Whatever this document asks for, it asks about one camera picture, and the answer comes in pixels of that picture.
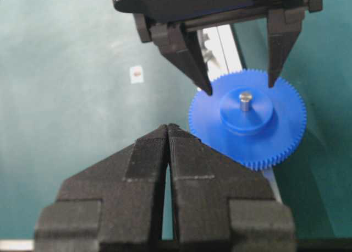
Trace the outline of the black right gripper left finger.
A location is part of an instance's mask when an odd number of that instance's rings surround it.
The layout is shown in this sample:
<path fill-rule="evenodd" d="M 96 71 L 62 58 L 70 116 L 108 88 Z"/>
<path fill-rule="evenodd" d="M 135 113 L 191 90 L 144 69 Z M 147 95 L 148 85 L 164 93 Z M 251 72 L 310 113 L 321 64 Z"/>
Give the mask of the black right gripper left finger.
<path fill-rule="evenodd" d="M 35 229 L 36 251 L 154 251 L 162 235 L 168 131 L 66 179 Z"/>

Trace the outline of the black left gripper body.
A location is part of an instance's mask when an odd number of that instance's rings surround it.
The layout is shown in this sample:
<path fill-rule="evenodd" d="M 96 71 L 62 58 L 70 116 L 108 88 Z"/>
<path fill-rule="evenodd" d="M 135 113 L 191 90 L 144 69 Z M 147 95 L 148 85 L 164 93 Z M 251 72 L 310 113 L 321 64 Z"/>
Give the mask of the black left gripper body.
<path fill-rule="evenodd" d="M 199 18 L 235 9 L 259 5 L 286 9 L 307 6 L 310 12 L 323 9 L 323 0 L 112 0 L 115 10 L 142 14 L 157 22 Z"/>

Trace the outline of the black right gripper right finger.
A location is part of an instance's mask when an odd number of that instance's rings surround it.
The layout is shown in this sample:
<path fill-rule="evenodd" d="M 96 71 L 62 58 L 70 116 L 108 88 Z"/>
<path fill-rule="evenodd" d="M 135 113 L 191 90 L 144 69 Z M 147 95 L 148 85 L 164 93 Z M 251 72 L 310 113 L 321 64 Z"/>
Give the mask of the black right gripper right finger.
<path fill-rule="evenodd" d="M 175 124 L 168 126 L 181 251 L 296 251 L 289 207 L 268 180 Z"/>

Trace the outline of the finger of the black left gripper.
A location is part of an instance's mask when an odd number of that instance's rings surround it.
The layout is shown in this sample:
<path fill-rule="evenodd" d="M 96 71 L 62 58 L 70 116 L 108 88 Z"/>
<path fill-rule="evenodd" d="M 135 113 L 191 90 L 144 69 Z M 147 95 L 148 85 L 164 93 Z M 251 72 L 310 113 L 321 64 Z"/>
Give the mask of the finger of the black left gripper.
<path fill-rule="evenodd" d="M 188 32 L 183 23 L 158 23 L 143 14 L 133 16 L 141 42 L 153 42 L 164 58 L 211 96 L 212 86 L 197 32 Z"/>
<path fill-rule="evenodd" d="M 273 87 L 281 74 L 284 63 L 297 41 L 305 9 L 271 9 L 268 11 L 268 86 Z"/>

